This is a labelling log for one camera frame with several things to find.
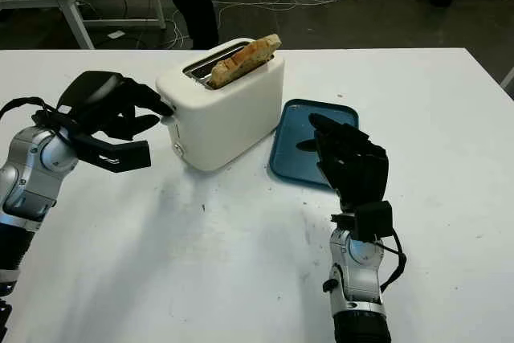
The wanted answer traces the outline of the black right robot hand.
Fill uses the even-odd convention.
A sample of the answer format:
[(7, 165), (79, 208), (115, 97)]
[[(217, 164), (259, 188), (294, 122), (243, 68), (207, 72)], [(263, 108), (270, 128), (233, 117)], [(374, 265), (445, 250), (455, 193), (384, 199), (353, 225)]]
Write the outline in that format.
[(318, 168), (337, 192), (341, 209), (380, 202), (385, 194), (389, 159), (369, 135), (349, 124), (340, 124), (319, 113), (309, 115), (314, 128), (310, 140), (318, 155)]

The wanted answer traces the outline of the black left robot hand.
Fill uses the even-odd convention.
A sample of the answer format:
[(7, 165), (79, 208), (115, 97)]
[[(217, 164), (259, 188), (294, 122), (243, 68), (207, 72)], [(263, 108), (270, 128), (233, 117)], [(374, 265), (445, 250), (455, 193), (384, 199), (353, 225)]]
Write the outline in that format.
[(64, 91), (56, 105), (86, 134), (131, 141), (173, 109), (145, 84), (111, 71), (85, 71)]

